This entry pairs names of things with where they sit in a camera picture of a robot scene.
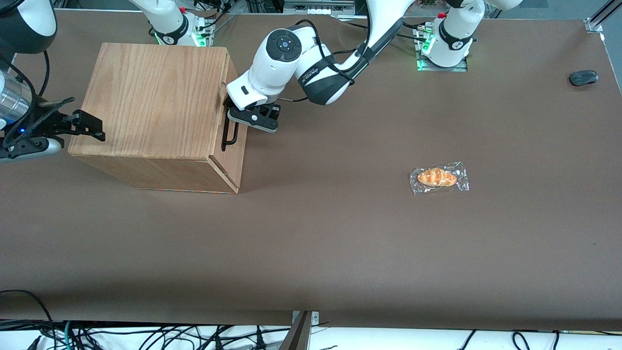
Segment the computer mouse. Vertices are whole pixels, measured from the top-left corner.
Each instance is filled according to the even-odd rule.
[[[580,70],[570,74],[570,83],[576,87],[594,84],[598,81],[598,73],[593,70]]]

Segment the brown table surface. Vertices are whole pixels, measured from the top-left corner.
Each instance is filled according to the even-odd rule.
[[[242,73],[297,20],[238,16],[215,44]],[[363,39],[313,20],[333,50]],[[68,110],[102,42],[153,41],[136,12],[58,24],[46,97],[76,96]],[[418,72],[400,38],[334,105],[283,103],[276,134],[249,132],[237,196],[134,189],[66,151],[3,164],[0,289],[57,319],[622,329],[622,98],[603,42],[580,21],[484,21],[478,38],[468,73]],[[36,85],[42,62],[17,60]],[[583,69],[600,81],[571,87]],[[413,196],[409,172],[451,161],[470,192]],[[0,318],[42,317],[2,302]]]

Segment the drawer handle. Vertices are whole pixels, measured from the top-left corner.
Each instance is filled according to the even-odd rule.
[[[229,118],[225,116],[225,129],[223,130],[223,142],[220,146],[223,152],[227,149],[227,146],[231,146],[232,144],[235,144],[235,142],[238,140],[238,129],[239,129],[239,123],[236,122],[235,131],[233,132],[233,139],[227,141],[227,138],[229,137]]]

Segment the wooden box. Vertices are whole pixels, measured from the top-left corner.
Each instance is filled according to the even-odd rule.
[[[103,120],[106,141],[74,136],[68,152],[141,189],[237,193],[246,126],[222,151],[237,77],[224,47],[104,43],[82,109]]]

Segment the plastic wrapper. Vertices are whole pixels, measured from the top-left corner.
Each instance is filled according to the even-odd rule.
[[[468,176],[462,162],[417,168],[411,173],[411,188],[416,194],[468,191]]]

